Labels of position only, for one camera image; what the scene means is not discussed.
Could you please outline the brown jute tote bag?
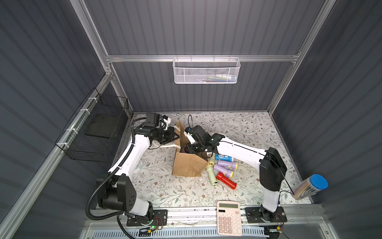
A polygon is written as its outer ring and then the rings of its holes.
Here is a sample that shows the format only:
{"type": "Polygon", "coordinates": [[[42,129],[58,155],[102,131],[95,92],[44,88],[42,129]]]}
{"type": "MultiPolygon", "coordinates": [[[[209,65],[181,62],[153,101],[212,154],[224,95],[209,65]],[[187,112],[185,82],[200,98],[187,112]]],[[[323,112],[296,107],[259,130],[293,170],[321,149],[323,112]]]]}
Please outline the brown jute tote bag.
{"type": "Polygon", "coordinates": [[[180,177],[201,177],[202,172],[208,165],[208,162],[197,154],[186,153],[185,146],[189,143],[188,138],[184,135],[185,127],[179,120],[174,126],[175,133],[180,138],[165,144],[165,147],[175,148],[175,158],[173,163],[172,175],[180,177]]]}

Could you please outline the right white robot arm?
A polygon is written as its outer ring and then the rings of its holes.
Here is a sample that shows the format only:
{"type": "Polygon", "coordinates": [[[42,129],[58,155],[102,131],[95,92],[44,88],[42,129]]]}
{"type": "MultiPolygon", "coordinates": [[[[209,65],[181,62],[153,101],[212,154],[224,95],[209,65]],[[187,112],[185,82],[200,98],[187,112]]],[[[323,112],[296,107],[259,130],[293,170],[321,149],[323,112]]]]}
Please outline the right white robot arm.
{"type": "Polygon", "coordinates": [[[267,150],[253,148],[219,133],[199,135],[195,132],[186,132],[184,135],[189,140],[186,145],[189,153],[213,152],[231,156],[259,170],[260,183],[264,188],[262,207],[267,212],[276,212],[287,167],[275,148],[270,147],[267,150]]]}

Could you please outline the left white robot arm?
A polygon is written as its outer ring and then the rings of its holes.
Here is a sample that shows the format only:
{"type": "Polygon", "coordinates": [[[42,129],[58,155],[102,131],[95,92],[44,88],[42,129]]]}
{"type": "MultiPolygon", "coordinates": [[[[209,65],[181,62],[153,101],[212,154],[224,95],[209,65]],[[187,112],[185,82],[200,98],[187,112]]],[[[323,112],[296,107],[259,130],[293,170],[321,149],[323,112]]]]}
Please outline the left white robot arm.
{"type": "Polygon", "coordinates": [[[104,209],[146,216],[151,205],[137,196],[131,177],[151,143],[157,141],[160,144],[168,144],[179,139],[177,129],[173,126],[167,129],[138,126],[134,129],[131,142],[108,171],[116,173],[96,193],[98,205],[104,209]]]}

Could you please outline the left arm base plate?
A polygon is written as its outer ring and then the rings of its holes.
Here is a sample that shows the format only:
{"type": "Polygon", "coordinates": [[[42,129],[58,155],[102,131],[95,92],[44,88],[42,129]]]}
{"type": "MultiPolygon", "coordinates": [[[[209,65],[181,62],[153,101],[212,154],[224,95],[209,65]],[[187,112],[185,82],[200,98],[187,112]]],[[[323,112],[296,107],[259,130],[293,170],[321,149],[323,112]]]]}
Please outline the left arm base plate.
{"type": "Polygon", "coordinates": [[[168,210],[152,210],[146,216],[128,216],[128,227],[165,226],[167,225],[168,210]]]}

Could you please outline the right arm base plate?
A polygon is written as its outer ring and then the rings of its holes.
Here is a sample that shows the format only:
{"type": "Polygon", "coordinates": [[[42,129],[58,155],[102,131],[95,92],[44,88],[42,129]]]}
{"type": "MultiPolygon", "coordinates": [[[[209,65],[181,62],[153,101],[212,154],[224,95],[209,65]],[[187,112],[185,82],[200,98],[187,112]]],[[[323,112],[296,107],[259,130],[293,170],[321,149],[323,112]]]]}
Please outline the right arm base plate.
{"type": "Polygon", "coordinates": [[[287,217],[283,207],[278,206],[275,212],[266,210],[263,206],[246,207],[245,216],[248,223],[285,223],[287,217]]]}

